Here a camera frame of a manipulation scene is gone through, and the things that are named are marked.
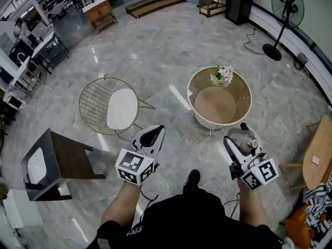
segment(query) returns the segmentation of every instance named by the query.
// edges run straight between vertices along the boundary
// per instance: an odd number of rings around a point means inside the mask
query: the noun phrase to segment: wooden step
[[[135,18],[141,18],[162,8],[176,5],[185,1],[186,0],[142,0],[138,3],[126,7],[126,11],[128,14]]]

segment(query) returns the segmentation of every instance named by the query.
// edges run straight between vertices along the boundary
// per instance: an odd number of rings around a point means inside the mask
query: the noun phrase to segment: white box
[[[273,158],[270,158],[247,170],[240,179],[250,190],[254,190],[261,185],[270,183],[278,176],[279,173],[274,160]]]
[[[25,190],[11,189],[4,200],[8,221],[12,228],[42,225],[43,219],[34,201],[30,201]]]
[[[115,169],[121,179],[141,185],[155,171],[154,165],[154,159],[123,148],[115,163]]]

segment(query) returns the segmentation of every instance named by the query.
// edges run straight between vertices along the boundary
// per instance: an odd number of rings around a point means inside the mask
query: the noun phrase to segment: hand
[[[258,191],[250,190],[246,184],[239,178],[237,178],[237,183],[240,189],[240,196],[242,195],[259,195]]]

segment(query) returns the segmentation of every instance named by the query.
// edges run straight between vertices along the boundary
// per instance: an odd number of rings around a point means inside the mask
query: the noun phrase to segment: person sitting
[[[25,21],[22,21],[20,18],[17,19],[16,26],[20,29],[19,37],[21,39],[28,39],[33,48],[36,48],[39,45],[36,37],[29,31]]]
[[[146,209],[132,228],[141,187],[124,182],[104,212],[96,238],[87,249],[115,248],[255,248],[294,249],[268,227],[268,217],[257,190],[238,179],[240,220],[229,218],[221,200],[198,188],[200,172],[192,170],[183,194]]]

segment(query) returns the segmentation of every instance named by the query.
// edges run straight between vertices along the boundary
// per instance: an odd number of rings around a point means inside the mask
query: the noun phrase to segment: wooden tabletop
[[[312,156],[320,159],[319,165],[313,163]],[[324,115],[303,159],[303,177],[310,190],[322,181],[332,158],[332,121]]]

